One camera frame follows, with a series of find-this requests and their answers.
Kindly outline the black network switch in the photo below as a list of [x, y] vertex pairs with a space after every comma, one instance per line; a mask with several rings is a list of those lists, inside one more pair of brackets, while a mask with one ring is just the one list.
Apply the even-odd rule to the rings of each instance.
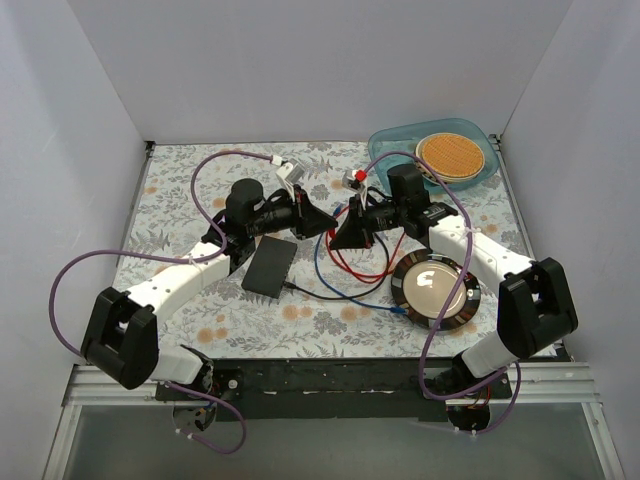
[[263, 236], [243, 278], [242, 288], [278, 299], [296, 253], [295, 243]]

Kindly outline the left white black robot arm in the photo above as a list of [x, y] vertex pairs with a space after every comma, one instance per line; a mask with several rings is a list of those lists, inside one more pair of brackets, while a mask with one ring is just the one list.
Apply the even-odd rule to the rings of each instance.
[[288, 229], [307, 239], [337, 225], [300, 186], [266, 197], [262, 184], [250, 178], [232, 185], [224, 210], [214, 219], [220, 225], [209, 228], [178, 263], [124, 291], [109, 287], [97, 296], [80, 352], [124, 388], [169, 381], [190, 399], [205, 398], [213, 386], [207, 357], [190, 347], [161, 346], [160, 326], [242, 266], [256, 250], [256, 237]]

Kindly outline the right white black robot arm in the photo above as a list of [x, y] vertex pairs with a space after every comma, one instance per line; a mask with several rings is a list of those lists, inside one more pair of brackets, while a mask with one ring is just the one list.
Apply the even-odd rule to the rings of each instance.
[[498, 297], [495, 331], [457, 354], [444, 373], [432, 380], [420, 378], [425, 397], [475, 397], [507, 366], [530, 358], [577, 329], [576, 310], [558, 261], [530, 259], [473, 231], [461, 203], [432, 201], [421, 173], [411, 164], [397, 165], [387, 176], [390, 199], [369, 206], [366, 172], [352, 170], [344, 175], [344, 186], [355, 194], [331, 249], [368, 248], [375, 233], [402, 228], [429, 252], [458, 263], [460, 279], [472, 273]]

